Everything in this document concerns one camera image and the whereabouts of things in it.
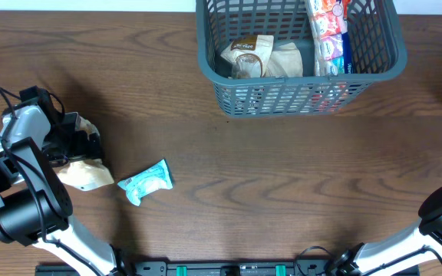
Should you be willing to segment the tan snack bag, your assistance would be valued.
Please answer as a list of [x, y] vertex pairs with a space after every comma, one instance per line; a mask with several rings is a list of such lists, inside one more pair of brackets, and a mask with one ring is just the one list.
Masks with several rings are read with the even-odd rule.
[[[101, 138], [97, 127], [89, 120], [84, 119], [84, 122], [80, 123], [80, 129], [85, 130], [88, 134], [97, 133]], [[113, 176], [103, 164], [103, 158], [68, 163], [58, 170], [58, 178], [62, 183], [81, 191], [91, 191], [113, 184]]]

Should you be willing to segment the teal snack packet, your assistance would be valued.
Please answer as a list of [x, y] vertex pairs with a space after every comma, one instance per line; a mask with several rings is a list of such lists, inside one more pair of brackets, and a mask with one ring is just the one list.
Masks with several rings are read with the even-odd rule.
[[126, 192], [131, 204], [139, 206], [143, 197], [159, 189], [172, 189], [173, 180], [167, 161], [162, 159], [149, 169], [119, 181], [117, 185]]

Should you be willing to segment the brown snack bag with barcode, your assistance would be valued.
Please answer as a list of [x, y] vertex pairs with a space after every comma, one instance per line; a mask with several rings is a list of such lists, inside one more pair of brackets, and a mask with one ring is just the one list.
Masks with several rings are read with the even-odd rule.
[[248, 35], [234, 40], [221, 57], [232, 65], [234, 79], [263, 77], [273, 46], [272, 35]]

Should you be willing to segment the beige brown snack bag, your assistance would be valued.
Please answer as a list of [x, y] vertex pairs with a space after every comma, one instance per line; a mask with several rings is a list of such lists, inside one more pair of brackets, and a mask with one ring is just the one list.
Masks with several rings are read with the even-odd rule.
[[294, 42], [275, 47], [269, 58], [265, 77], [302, 77], [303, 62]]

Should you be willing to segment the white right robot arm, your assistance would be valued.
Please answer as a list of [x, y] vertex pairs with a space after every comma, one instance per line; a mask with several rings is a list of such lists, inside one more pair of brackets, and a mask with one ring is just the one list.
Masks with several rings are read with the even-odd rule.
[[419, 220], [383, 241], [361, 243], [337, 257], [327, 275], [394, 275], [437, 259], [442, 265], [442, 187], [418, 211]]

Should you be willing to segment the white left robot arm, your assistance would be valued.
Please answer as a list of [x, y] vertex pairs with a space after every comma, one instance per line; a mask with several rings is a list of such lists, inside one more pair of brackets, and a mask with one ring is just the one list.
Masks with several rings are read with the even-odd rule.
[[98, 133], [76, 112], [56, 110], [54, 94], [36, 86], [2, 114], [0, 241], [49, 251], [80, 275], [132, 275], [121, 250], [94, 237], [73, 214], [55, 168], [103, 157]]

